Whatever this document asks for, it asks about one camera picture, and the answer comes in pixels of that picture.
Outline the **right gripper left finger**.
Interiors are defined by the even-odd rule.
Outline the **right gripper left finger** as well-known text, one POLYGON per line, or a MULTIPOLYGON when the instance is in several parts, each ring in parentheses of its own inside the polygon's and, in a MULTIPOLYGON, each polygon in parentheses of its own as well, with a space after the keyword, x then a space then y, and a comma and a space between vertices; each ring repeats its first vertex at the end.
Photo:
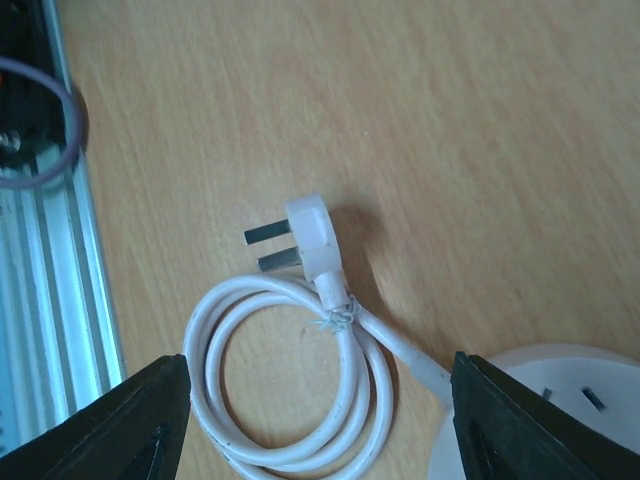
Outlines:
POLYGON ((190 412, 183 355, 158 358, 1 458, 3 479, 174 479, 190 412))

